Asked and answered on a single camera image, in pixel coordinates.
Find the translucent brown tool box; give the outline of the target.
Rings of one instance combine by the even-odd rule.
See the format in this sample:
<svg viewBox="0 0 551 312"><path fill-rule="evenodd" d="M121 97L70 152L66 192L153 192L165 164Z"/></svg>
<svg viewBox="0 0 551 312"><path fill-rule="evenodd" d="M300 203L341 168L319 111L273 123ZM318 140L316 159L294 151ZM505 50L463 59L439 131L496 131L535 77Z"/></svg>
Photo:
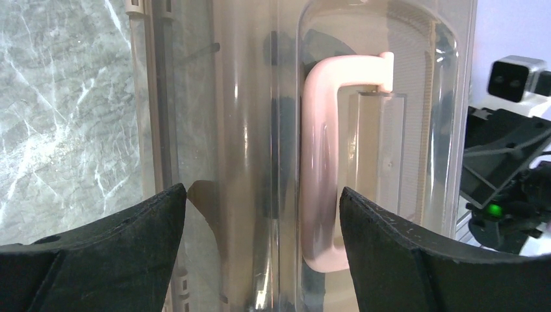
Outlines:
<svg viewBox="0 0 551 312"><path fill-rule="evenodd" d="M126 1L165 311L357 311L344 187L457 231L475 1Z"/></svg>

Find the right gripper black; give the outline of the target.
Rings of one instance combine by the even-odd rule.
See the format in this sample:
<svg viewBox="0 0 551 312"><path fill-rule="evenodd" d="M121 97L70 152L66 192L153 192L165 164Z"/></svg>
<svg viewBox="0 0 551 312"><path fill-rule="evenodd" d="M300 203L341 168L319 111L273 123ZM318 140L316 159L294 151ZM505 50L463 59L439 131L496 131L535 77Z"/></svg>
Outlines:
<svg viewBox="0 0 551 312"><path fill-rule="evenodd" d="M550 162L522 170L549 143L549 120L468 108L460 193L470 202L468 229L482 246L519 254L530 237L542 236L537 227L550 221Z"/></svg>

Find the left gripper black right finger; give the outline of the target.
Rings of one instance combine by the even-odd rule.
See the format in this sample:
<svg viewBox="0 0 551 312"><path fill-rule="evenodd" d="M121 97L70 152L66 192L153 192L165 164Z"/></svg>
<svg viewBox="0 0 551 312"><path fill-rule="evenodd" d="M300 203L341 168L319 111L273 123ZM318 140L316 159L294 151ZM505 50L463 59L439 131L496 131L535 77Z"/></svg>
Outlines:
<svg viewBox="0 0 551 312"><path fill-rule="evenodd" d="M477 248L345 187L340 225L360 311L549 311L550 256Z"/></svg>

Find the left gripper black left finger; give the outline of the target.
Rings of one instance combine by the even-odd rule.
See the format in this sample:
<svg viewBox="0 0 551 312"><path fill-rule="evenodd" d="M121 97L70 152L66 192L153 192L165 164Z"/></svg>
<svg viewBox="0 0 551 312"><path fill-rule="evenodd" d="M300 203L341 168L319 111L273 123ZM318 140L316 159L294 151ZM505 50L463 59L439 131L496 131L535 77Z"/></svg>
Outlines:
<svg viewBox="0 0 551 312"><path fill-rule="evenodd" d="M161 311L185 223L176 184L32 244L1 247L2 311Z"/></svg>

